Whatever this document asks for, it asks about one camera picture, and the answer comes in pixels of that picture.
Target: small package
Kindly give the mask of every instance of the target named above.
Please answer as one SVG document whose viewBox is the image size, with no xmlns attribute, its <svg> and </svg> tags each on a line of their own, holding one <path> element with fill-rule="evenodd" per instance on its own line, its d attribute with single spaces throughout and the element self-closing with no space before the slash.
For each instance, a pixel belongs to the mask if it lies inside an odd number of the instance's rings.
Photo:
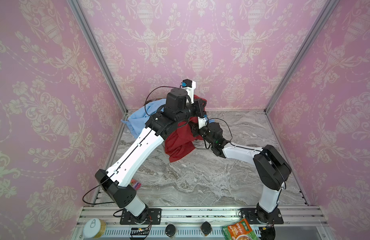
<svg viewBox="0 0 370 240">
<path fill-rule="evenodd" d="M 222 228 L 226 240 L 259 240 L 246 218 Z"/>
</svg>

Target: black cable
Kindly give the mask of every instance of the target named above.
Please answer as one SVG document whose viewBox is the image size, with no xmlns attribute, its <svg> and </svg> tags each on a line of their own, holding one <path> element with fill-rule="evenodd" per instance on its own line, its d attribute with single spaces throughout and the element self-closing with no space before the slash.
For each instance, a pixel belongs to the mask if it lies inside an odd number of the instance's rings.
<svg viewBox="0 0 370 240">
<path fill-rule="evenodd" d="M 205 139 L 204 139 L 204 143 L 205 143 L 205 148 L 206 148 L 206 149 L 209 149 L 209 148 L 210 148 L 210 146 L 211 146 L 211 144 L 209 143 L 209 147 L 206 147 L 206 141 L 205 141 Z"/>
<path fill-rule="evenodd" d="M 113 217 L 122 217 L 122 215 L 116 216 L 115 214 L 122 211 L 124 208 L 121 208 L 120 210 L 117 210 L 113 213 Z"/>
<path fill-rule="evenodd" d="M 233 143 L 230 142 L 231 145 L 235 146 L 235 147 L 240 147 L 240 148 L 245 148 L 245 149 L 248 149 L 248 150 L 253 150 L 253 151 L 257 151 L 257 152 L 261 152 L 257 149 L 254 149 L 254 148 L 248 148 L 248 147 L 245 147 L 245 146 L 237 146 L 237 145 L 234 145 Z"/>
<path fill-rule="evenodd" d="M 225 120 L 223 120 L 223 119 L 221 119 L 221 118 L 211 118 L 211 119 L 208 119 L 208 121 L 209 121 L 209 120 L 212 120 L 212 119 L 219 119 L 219 120 L 221 120 L 221 121 L 224 121 L 224 122 L 225 122 Z M 230 136 L 232 137 L 232 138 L 230 139 L 230 141 L 232 141 L 232 139 L 233 139 L 232 131 L 230 131 L 229 124 L 227 124 L 227 122 L 225 122 L 225 123 L 226 123 L 227 128 L 229 129 Z"/>
<path fill-rule="evenodd" d="M 189 120 L 190 120 L 190 119 L 188 119 L 188 120 L 186 121 L 186 123 L 185 123 L 185 124 L 182 124 L 181 126 L 178 126 L 177 128 L 185 127 L 185 126 L 186 126 L 186 124 L 188 124 L 188 123 L 189 123 Z"/>
<path fill-rule="evenodd" d="M 252 213 L 250 213 L 250 212 L 247 212 L 253 219 L 256 219 L 257 218 L 257 216 L 255 216 L 254 214 L 252 214 Z M 239 218 L 244 218 L 244 215 L 243 215 L 244 213 L 242 212 L 242 210 L 240 210 L 239 212 L 238 212 L 238 217 Z"/>
<path fill-rule="evenodd" d="M 146 134 L 146 136 L 140 141 L 140 144 L 142 141 L 145 140 L 145 138 L 149 135 L 149 133 L 152 132 L 152 129 L 150 129 L 150 131 L 148 132 L 148 134 Z M 118 169 L 120 169 L 121 165 L 126 161 L 126 159 L 128 159 L 128 157 L 134 152 L 134 150 L 138 147 L 138 145 L 132 150 L 132 152 L 125 158 L 124 161 L 121 162 L 121 164 L 117 167 L 117 169 L 115 171 L 117 171 Z M 92 188 L 91 190 L 87 191 L 83 196 L 82 196 L 82 201 L 86 204 L 90 204 L 90 205 L 100 205 L 100 204 L 112 204 L 112 203 L 115 203 L 115 202 L 99 202 L 99 203 L 90 203 L 90 202 L 87 202 L 84 200 L 84 197 L 90 193 L 92 190 L 96 189 L 97 187 L 101 186 L 102 184 L 104 184 L 104 182 L 106 182 L 109 178 L 111 178 L 115 173 L 113 173 L 110 177 L 106 178 L 103 182 L 101 182 L 99 185 L 95 186 L 94 188 Z"/>
<path fill-rule="evenodd" d="M 150 114 L 148 114 L 148 112 L 146 112 L 146 102 L 148 101 L 148 97 L 150 96 L 150 94 L 152 94 L 152 92 L 154 92 L 154 90 L 159 89 L 159 88 L 176 88 L 176 87 L 160 86 L 160 87 L 157 87 L 157 88 L 153 89 L 153 90 L 148 94 L 148 96 L 147 96 L 147 97 L 146 97 L 146 99 L 145 99 L 145 104 L 144 104 L 145 113 L 146 113 L 148 116 L 151 116 L 151 115 L 150 115 Z"/>
<path fill-rule="evenodd" d="M 86 204 L 90 204 L 90 205 L 100 205 L 100 204 L 112 204 L 112 203 L 114 203 L 114 202 L 90 203 L 90 202 L 87 202 L 87 201 L 85 201 L 85 200 L 84 200 L 84 197 L 85 197 L 88 193 L 90 193 L 90 192 L 91 192 L 91 191 L 93 191 L 94 189 L 96 189 L 96 188 L 98 188 L 99 186 L 101 186 L 102 184 L 104 184 L 104 182 L 106 182 L 106 181 L 107 181 L 109 178 L 111 178 L 113 175 L 114 175 L 114 173 L 113 173 L 110 177 L 106 178 L 103 182 L 101 182 L 100 184 L 98 184 L 97 186 L 95 186 L 94 188 L 92 188 L 91 190 L 87 191 L 87 192 L 82 196 L 82 201 L 83 201 L 84 203 L 86 203 Z"/>
<path fill-rule="evenodd" d="M 283 178 L 283 176 L 282 176 L 281 172 L 279 171 L 279 169 L 278 169 L 277 165 L 275 165 L 275 164 L 274 164 L 274 166 L 275 166 L 275 168 L 277 169 L 278 173 L 281 175 L 282 180 L 283 180 L 283 182 L 285 183 L 285 190 L 286 190 L 286 181 L 285 181 L 285 179 Z"/>
<path fill-rule="evenodd" d="M 141 235 L 145 235 L 145 237 L 144 237 L 144 238 L 137 238 L 137 239 L 142 239 L 142 240 L 144 240 L 145 238 L 147 238 L 147 237 L 149 236 L 150 230 L 152 229 L 152 217 L 151 217 L 150 215 L 148 215 L 148 216 L 149 216 L 149 218 L 150 218 L 150 223 L 149 223 L 148 227 L 144 228 L 144 230 L 143 230 L 143 231 L 140 231 L 140 232 L 136 232 L 136 233 L 131 233 L 131 232 L 130 232 L 130 239 L 135 238 L 135 237 L 133 237 L 133 236 L 141 236 Z M 148 233 L 147 233 L 147 234 L 142 234 L 142 233 L 144 233 L 144 232 L 145 232 L 145 230 L 146 230 L 146 229 L 149 229 Z"/>
</svg>

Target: marble floor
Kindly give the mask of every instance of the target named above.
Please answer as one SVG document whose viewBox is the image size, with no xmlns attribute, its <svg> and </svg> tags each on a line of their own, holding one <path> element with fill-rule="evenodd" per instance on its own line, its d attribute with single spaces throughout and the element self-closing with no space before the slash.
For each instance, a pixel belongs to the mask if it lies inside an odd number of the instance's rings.
<svg viewBox="0 0 370 240">
<path fill-rule="evenodd" d="M 278 144 L 262 110 L 210 111 L 209 118 L 221 118 L 233 134 L 232 142 L 255 147 Z M 224 137 L 230 139 L 226 124 L 220 120 Z M 125 127 L 114 162 L 134 142 Z M 262 182 L 255 166 L 215 156 L 205 149 L 203 141 L 194 141 L 196 149 L 176 162 L 165 164 L 159 157 L 147 159 L 134 175 L 142 186 L 138 196 L 149 206 L 186 205 L 256 205 L 262 193 Z M 102 194 L 101 202 L 111 200 Z M 290 175 L 280 204 L 304 204 L 295 178 Z"/>
</svg>

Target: gray cloth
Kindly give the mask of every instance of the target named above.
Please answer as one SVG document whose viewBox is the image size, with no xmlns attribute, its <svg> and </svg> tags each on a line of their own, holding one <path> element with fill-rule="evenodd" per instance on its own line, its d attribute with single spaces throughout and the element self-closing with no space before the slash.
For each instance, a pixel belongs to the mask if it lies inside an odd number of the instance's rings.
<svg viewBox="0 0 370 240">
<path fill-rule="evenodd" d="M 169 155 L 165 153 L 165 142 L 161 143 L 156 149 L 152 151 L 152 153 L 147 157 L 157 157 L 158 159 L 162 160 L 165 164 L 170 163 Z"/>
</svg>

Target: damask wallpaper pattern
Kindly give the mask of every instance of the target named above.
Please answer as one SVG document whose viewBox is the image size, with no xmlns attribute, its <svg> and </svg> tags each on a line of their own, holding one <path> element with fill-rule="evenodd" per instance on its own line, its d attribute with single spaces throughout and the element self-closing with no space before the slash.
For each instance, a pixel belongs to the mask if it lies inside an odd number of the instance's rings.
<svg viewBox="0 0 370 240">
<path fill-rule="evenodd" d="M 79 2 L 127 108 L 188 78 L 209 109 L 264 109 L 326 0 Z"/>
<path fill-rule="evenodd" d="M 370 0 L 339 2 L 270 118 L 337 239 L 370 239 Z"/>
<path fill-rule="evenodd" d="M 121 117 L 66 1 L 0 1 L 0 239 L 70 239 Z"/>
</svg>

